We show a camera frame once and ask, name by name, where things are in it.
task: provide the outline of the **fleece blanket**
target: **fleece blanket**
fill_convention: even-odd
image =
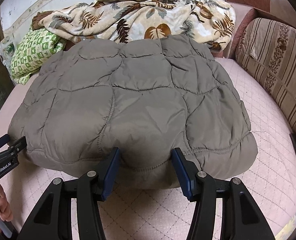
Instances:
[[[95,0],[54,11],[39,25],[74,43],[93,38],[127,43],[184,34],[220,52],[231,39],[235,18],[231,5],[219,0]]]
[[[27,157],[79,177],[113,147],[116,181],[178,187],[171,150],[215,178],[246,171],[257,145],[243,102],[209,49],[186,35],[128,44],[79,42],[42,67],[8,133],[27,139]]]

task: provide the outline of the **mattress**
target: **mattress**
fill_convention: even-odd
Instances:
[[[274,235],[296,213],[296,156],[289,137],[291,129],[283,113],[265,90],[231,59],[217,58],[226,69],[244,101],[258,155],[245,173],[237,176],[265,215]],[[0,111],[0,136],[21,104],[32,77],[25,86],[17,85]],[[20,165],[0,180],[14,212],[13,224],[20,230],[35,203],[56,177],[73,179],[60,171],[29,163],[22,156]],[[99,203],[107,240],[186,239],[195,203],[182,195],[180,188],[138,190],[115,185],[104,203]],[[221,200],[217,200],[213,239],[220,238]],[[72,200],[72,232],[78,238],[76,201]]]

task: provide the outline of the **beige striped sofa cushion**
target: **beige striped sofa cushion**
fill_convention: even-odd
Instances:
[[[273,97],[296,133],[296,29],[253,20],[240,38],[236,60]]]

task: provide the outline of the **leaf pattern blanket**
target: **leaf pattern blanket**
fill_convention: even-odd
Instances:
[[[231,39],[235,19],[232,6],[220,0],[95,0],[54,11],[39,25],[74,43],[94,38],[127,43],[184,34],[220,52]]]

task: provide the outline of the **round metal pin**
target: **round metal pin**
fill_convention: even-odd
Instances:
[[[61,182],[61,178],[55,178],[52,183],[58,185]]]
[[[240,184],[241,183],[241,180],[239,179],[239,178],[233,178],[232,179],[232,182],[234,183],[234,184]]]
[[[96,176],[96,174],[97,174],[97,172],[95,172],[95,171],[88,171],[87,172],[88,177],[94,177],[94,176]]]
[[[207,176],[207,173],[205,173],[204,171],[198,171],[197,175],[201,178],[204,178]]]

